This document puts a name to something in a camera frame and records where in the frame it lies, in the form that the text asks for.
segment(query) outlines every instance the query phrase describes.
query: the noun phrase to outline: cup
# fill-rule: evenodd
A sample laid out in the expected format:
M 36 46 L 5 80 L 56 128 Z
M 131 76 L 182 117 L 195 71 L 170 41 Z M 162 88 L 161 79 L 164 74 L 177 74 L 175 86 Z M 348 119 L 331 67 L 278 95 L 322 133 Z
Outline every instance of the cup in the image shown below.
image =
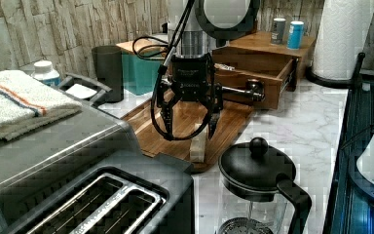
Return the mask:
M 107 102 L 118 102 L 124 99 L 123 66 L 121 49 L 118 46 L 99 46 L 92 49 L 93 66 L 96 78 L 110 87 Z
M 272 26 L 272 37 L 270 43 L 280 45 L 283 43 L 284 28 L 286 26 L 286 19 L 274 18 Z
M 292 21 L 290 23 L 289 37 L 287 39 L 287 49 L 298 50 L 303 38 L 303 25 L 302 21 Z

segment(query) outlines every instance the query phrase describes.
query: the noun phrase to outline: wooden cutting board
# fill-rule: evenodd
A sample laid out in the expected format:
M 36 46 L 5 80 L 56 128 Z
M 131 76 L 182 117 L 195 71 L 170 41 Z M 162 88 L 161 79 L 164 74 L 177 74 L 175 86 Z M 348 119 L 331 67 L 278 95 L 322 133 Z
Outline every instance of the wooden cutting board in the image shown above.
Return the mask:
M 176 137 L 190 135 L 194 131 L 195 124 L 201 124 L 206 115 L 206 109 L 199 103 L 179 102 L 173 110 L 173 134 Z M 212 139 L 206 142 L 205 161 L 193 163 L 196 173 L 205 172 L 217 163 L 222 153 L 239 136 L 252 111 L 252 106 L 224 101 L 224 109 L 221 112 L 216 132 Z M 164 129 L 159 110 L 156 109 L 155 113 L 157 122 Z M 151 121 L 150 101 L 138 106 L 123 119 L 133 127 L 145 155 L 155 157 L 159 153 L 164 153 L 190 161 L 192 140 L 168 141 L 157 133 Z

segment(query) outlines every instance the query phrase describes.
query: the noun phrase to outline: paper towel holder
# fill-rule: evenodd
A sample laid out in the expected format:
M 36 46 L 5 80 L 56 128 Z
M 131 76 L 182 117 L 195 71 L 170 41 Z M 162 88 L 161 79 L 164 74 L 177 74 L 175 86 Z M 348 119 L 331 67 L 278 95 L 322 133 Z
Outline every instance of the paper towel holder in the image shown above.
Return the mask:
M 362 68 L 363 60 L 365 59 L 365 53 L 361 52 L 357 55 L 357 61 L 355 65 L 354 74 L 352 75 L 352 78 L 350 80 L 331 80 L 326 79 L 324 77 L 317 76 L 313 70 L 312 67 L 306 68 L 306 78 L 311 81 L 312 83 L 315 83 L 320 86 L 333 88 L 333 89 L 350 89 L 354 87 L 361 86 L 362 84 L 362 77 L 360 75 L 360 69 Z

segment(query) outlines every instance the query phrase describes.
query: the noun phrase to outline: wooden drawer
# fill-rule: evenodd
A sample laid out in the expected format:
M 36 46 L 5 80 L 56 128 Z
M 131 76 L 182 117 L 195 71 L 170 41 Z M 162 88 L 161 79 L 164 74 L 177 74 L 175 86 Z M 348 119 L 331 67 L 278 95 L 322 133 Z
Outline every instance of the wooden drawer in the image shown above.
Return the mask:
M 291 56 L 229 47 L 213 51 L 213 60 L 215 63 L 235 67 L 233 71 L 216 71 L 216 82 L 225 87 L 244 90 L 247 80 L 259 80 L 263 83 L 263 101 L 252 101 L 233 94 L 223 95 L 227 100 L 253 105 L 257 109 L 278 109 L 281 92 L 293 79 L 293 71 L 297 65 L 295 58 Z

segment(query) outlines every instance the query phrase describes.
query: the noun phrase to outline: blue can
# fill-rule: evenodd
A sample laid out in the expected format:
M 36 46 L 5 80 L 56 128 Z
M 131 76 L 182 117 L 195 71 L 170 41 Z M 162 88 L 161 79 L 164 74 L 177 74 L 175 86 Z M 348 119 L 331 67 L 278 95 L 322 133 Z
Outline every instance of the blue can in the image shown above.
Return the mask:
M 292 21 L 290 23 L 287 49 L 297 50 L 300 48 L 303 38 L 303 24 L 304 23 L 302 21 Z

